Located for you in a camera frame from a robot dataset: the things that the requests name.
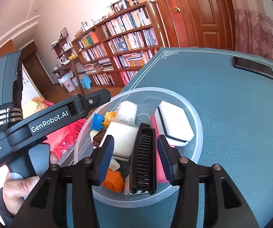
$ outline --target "wooden floor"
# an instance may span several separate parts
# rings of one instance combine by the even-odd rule
[[[89,90],[84,88],[84,93],[85,95],[95,92],[97,90],[102,89],[101,87],[91,87]],[[107,87],[106,89],[109,90],[109,92],[111,93],[111,97],[114,97],[116,95],[118,95],[120,93],[120,91],[122,90],[121,87]],[[62,87],[60,84],[55,84],[53,89],[50,89],[45,95],[44,98],[54,104],[72,97],[74,95],[77,94],[81,94],[80,89],[77,87],[73,92],[68,92],[65,87]],[[86,117],[86,119],[94,112],[95,110],[92,110],[89,112],[88,116]]]

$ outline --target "human hand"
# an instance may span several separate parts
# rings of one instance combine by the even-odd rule
[[[50,163],[57,164],[58,158],[52,152],[50,152]],[[22,206],[24,199],[23,196],[27,196],[34,186],[38,183],[39,177],[29,177],[27,179],[13,180],[11,173],[8,172],[6,181],[3,185],[3,200],[6,208],[16,215]]]

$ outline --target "kettle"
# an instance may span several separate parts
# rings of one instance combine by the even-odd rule
[[[59,60],[61,64],[67,64],[70,62],[70,59],[65,54],[63,54]]]

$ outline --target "screw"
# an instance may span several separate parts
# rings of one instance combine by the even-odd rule
[[[92,159],[90,157],[84,158],[84,163],[89,164],[92,162]]]
[[[183,163],[183,164],[188,163],[188,161],[189,161],[189,160],[188,160],[188,158],[186,158],[186,157],[181,157],[181,158],[180,158],[180,162]]]
[[[219,164],[214,164],[214,165],[213,165],[213,168],[214,168],[215,170],[221,170],[221,169],[222,169],[222,166],[219,165]]]
[[[51,169],[52,171],[58,170],[59,168],[60,168],[60,167],[59,167],[58,164],[53,164],[53,165],[50,166],[50,169]]]

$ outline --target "sleeve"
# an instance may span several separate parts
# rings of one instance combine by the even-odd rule
[[[6,205],[3,200],[2,191],[3,191],[3,188],[0,189],[0,216],[5,223],[5,227],[8,228],[12,224],[12,221],[14,219],[14,215],[12,215],[10,213],[10,211],[6,208]]]

